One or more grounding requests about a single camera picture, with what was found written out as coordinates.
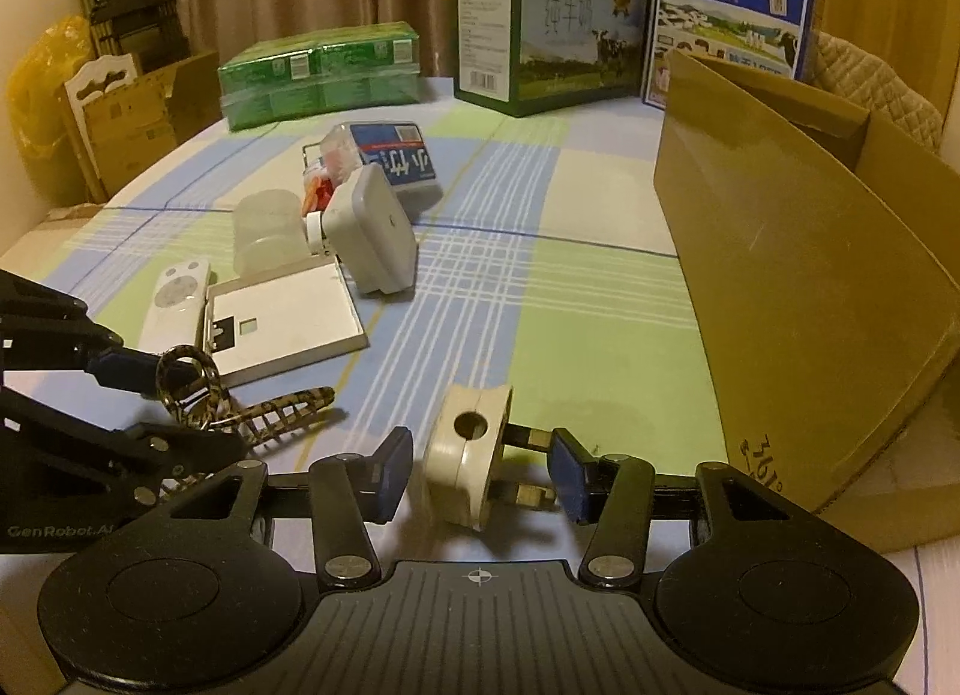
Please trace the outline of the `white wall plug adapter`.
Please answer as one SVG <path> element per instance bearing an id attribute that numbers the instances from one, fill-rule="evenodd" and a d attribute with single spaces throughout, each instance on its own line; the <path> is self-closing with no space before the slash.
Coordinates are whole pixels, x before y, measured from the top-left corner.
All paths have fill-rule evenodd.
<path id="1" fill-rule="evenodd" d="M 542 484 L 503 479 L 506 448 L 547 454 L 553 433 L 513 424 L 512 386 L 452 385 L 423 454 L 423 477 L 434 513 L 446 523 L 483 531 L 491 503 L 550 510 L 556 492 Z"/>

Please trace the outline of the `clear floss pick box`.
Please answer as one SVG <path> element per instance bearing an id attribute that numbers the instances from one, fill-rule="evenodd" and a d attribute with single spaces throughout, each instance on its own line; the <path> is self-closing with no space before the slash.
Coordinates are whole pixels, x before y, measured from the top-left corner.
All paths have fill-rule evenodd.
<path id="1" fill-rule="evenodd" d="M 379 165 L 411 218 L 443 196 L 423 133 L 411 121 L 337 124 L 320 140 L 319 157 L 335 185 L 345 183 L 359 167 Z"/>

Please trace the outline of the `green white lip balm jar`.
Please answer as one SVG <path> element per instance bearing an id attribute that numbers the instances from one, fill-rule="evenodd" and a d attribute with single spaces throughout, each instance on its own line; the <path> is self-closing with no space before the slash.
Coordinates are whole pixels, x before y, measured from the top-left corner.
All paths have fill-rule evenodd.
<path id="1" fill-rule="evenodd" d="M 308 241 L 309 251 L 316 256 L 327 256 L 329 246 L 325 240 L 324 229 L 322 229 L 322 214 L 320 212 L 308 212 L 302 218 L 304 225 L 304 235 Z"/>

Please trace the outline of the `metal wire clip frame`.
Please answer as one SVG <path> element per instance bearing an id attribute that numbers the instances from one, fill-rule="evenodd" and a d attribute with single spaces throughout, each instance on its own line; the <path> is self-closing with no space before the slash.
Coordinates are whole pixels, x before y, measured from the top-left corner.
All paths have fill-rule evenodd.
<path id="1" fill-rule="evenodd" d="M 324 160 L 322 160 L 322 151 L 319 142 L 308 142 L 301 149 L 302 154 L 302 185 L 304 190 L 309 191 L 316 188 L 317 185 L 327 176 Z"/>

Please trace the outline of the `white remote control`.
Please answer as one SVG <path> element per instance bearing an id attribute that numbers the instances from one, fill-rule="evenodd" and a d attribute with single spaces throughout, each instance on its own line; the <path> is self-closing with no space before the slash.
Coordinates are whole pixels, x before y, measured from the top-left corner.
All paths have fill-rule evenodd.
<path id="1" fill-rule="evenodd" d="M 187 259 L 161 271 L 140 332 L 140 351 L 160 355 L 172 347 L 197 344 L 210 272 L 208 257 Z"/>

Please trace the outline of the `white flat panel plate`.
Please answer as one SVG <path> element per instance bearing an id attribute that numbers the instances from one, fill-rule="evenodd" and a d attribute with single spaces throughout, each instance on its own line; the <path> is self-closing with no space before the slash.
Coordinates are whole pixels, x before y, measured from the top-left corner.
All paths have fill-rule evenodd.
<path id="1" fill-rule="evenodd" d="M 366 346 L 368 336 L 335 261 L 308 257 L 213 285 L 206 297 L 203 348 L 228 388 Z"/>

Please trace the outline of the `flattened cardboard pieces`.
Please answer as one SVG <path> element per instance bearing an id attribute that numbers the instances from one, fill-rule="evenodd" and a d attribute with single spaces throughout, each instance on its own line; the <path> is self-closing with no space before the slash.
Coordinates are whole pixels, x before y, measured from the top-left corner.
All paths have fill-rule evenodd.
<path id="1" fill-rule="evenodd" d="M 55 92 L 91 201 L 103 204 L 146 168 L 221 119 L 220 55 L 205 51 L 140 74 L 101 56 Z"/>

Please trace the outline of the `plaid tablecloth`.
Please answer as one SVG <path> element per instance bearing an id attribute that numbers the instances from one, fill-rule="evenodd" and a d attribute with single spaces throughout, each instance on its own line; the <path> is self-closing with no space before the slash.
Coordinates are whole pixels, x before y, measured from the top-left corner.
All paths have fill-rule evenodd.
<path id="1" fill-rule="evenodd" d="M 685 474 L 722 453 L 703 346 L 652 170 L 661 113 L 636 100 L 514 119 L 434 84 L 386 110 L 420 126 L 439 190 L 416 219 L 409 295 L 359 296 L 363 351 L 244 386 L 259 401 L 331 385 L 342 419 L 268 453 L 274 472 L 367 453 L 404 425 L 427 440 L 449 386 L 511 385 L 512 417 L 571 430 L 596 453 Z M 85 300 L 135 341 L 164 264 L 203 256 L 231 279 L 231 214 L 301 186 L 302 151 L 330 116 L 206 129 L 88 224 L 46 222 L 5 254 L 13 271 Z M 587 531 L 560 511 L 496 508 L 483 532 L 430 518 L 420 492 L 373 529 L 395 568 L 377 599 L 335 601 L 331 631 L 270 664 L 259 693 L 692 693 L 625 603 L 571 596 L 558 558 Z"/>

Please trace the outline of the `translucent plastic cup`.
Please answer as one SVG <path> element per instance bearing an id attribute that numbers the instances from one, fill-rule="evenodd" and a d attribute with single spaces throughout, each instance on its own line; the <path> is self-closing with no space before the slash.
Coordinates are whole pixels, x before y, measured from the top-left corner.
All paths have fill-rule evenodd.
<path id="1" fill-rule="evenodd" d="M 309 257 L 301 201 L 286 190 L 249 194 L 233 211 L 233 256 L 239 277 L 299 263 Z"/>

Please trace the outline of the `white power adapter box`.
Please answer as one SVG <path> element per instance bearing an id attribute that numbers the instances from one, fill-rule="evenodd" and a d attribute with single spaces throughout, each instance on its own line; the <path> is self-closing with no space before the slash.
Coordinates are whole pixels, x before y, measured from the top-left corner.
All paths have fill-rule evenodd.
<path id="1" fill-rule="evenodd" d="M 334 191 L 322 230 L 361 295 L 415 285 L 415 233 L 379 163 L 356 170 Z"/>

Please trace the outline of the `red Doraemon figurine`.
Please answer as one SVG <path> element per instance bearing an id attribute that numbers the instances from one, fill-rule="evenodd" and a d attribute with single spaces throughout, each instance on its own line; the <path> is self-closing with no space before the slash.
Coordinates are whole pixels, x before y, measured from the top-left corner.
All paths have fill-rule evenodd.
<path id="1" fill-rule="evenodd" d="M 302 175 L 302 195 L 301 214 L 308 215 L 311 212 L 322 212 L 327 209 L 332 196 L 334 196 L 337 182 L 327 173 L 327 168 L 322 163 L 316 162 L 311 167 L 304 170 Z"/>

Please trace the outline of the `green wrapped drink pack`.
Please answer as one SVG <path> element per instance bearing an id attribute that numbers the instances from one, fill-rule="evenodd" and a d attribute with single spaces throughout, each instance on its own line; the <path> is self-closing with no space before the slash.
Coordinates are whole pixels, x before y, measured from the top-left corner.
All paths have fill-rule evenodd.
<path id="1" fill-rule="evenodd" d="M 259 41 L 218 68 L 229 128 L 420 100 L 420 37 L 405 22 Z"/>

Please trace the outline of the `green white milk carton box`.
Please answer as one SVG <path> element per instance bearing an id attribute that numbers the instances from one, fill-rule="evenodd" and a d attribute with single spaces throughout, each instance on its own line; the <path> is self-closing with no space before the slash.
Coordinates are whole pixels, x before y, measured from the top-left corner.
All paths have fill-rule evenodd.
<path id="1" fill-rule="evenodd" d="M 640 91 L 647 0 L 452 0 L 454 94 L 514 118 Z"/>

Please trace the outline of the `beige quilted cushion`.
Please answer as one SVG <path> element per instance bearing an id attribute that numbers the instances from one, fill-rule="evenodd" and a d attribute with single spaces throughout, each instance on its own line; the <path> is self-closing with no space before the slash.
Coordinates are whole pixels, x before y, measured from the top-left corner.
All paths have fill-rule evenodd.
<path id="1" fill-rule="evenodd" d="M 817 32 L 809 46 L 804 80 L 867 112 L 880 113 L 924 149 L 933 154 L 939 152 L 942 113 L 882 58 L 843 38 Z"/>

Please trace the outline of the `blue white milk carton box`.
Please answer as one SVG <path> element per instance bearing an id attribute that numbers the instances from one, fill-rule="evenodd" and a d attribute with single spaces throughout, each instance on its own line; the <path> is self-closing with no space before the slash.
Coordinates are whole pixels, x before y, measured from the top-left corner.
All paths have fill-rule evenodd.
<path id="1" fill-rule="evenodd" d="M 651 0 L 641 97 L 667 101 L 670 51 L 802 79 L 825 0 Z"/>

